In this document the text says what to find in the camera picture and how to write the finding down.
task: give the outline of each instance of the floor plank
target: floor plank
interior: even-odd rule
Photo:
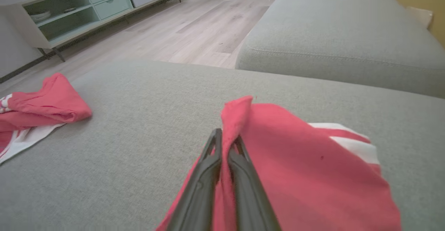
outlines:
[[[234,68],[253,26],[274,0],[177,0],[143,9],[0,85],[0,95],[31,92],[56,72],[69,80],[110,62],[160,60]]]

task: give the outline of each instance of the gray sofa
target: gray sofa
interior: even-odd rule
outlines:
[[[445,98],[445,50],[395,0],[275,0],[236,68]]]
[[[245,95],[369,136],[404,230],[445,229],[445,99],[162,62],[105,65],[71,82],[93,116],[0,166],[2,230],[153,230],[224,103]]]

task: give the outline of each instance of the red cloth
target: red cloth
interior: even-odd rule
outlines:
[[[231,101],[221,113],[223,160],[214,231],[236,230],[227,155],[238,135],[283,230],[401,230],[399,211],[378,165],[370,166],[282,107],[251,101],[251,96]],[[166,229],[192,171],[157,231]]]
[[[35,93],[12,93],[7,100],[7,109],[11,111],[0,113],[0,151],[9,143],[15,130],[72,123],[92,114],[68,79],[60,73],[45,78],[41,90]]]

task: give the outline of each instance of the bowl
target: bowl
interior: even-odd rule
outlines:
[[[37,22],[41,22],[44,21],[46,19],[48,19],[49,17],[51,17],[51,12],[46,11],[40,14],[30,14],[29,16],[31,16],[31,19],[33,20],[33,22],[37,23]]]

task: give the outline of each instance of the white wall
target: white wall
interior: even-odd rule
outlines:
[[[0,5],[14,4],[24,0],[0,0]],[[6,18],[0,7],[0,77],[39,58],[41,53],[30,47],[15,27]]]

